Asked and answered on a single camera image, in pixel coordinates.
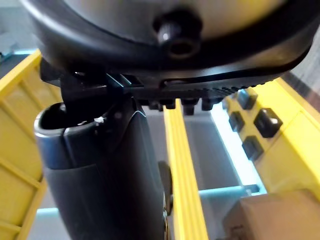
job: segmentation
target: gray floor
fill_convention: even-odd
[[[157,161],[167,161],[163,114],[148,109],[146,113]],[[195,115],[185,116],[184,120],[199,190],[237,186],[239,184],[237,177],[209,113],[200,111],[198,106]],[[225,235],[222,219],[242,195],[243,193],[236,192],[201,199],[207,231],[211,240]],[[54,206],[53,198],[48,192],[41,208]],[[55,212],[38,214],[28,238],[28,240],[69,239],[61,219]]]

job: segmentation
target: yellow rail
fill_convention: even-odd
[[[47,188],[33,123],[61,96],[40,80],[40,61],[37,50],[0,79],[0,240],[27,239]]]
[[[176,240],[208,240],[180,100],[177,99],[175,105],[173,110],[164,108],[173,182],[174,235]]]

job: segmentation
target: wall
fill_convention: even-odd
[[[19,7],[20,5],[19,0],[0,0],[0,8]]]
[[[320,95],[320,30],[306,58],[292,70],[309,88]]]

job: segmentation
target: yellow plastic tray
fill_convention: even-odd
[[[0,79],[0,240],[27,238],[47,188],[33,124],[61,96],[40,80],[40,60],[37,50]]]
[[[227,97],[228,113],[239,111],[245,125],[242,141],[256,136],[264,153],[254,165],[270,193],[309,189],[320,200],[320,114],[283,79],[277,78],[253,90],[258,94],[250,110]],[[272,138],[263,138],[254,125],[261,108],[272,108],[283,121]]]

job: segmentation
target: black knob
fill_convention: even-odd
[[[173,59],[196,54],[201,45],[201,20],[188,10],[176,10],[154,22],[159,45]]]

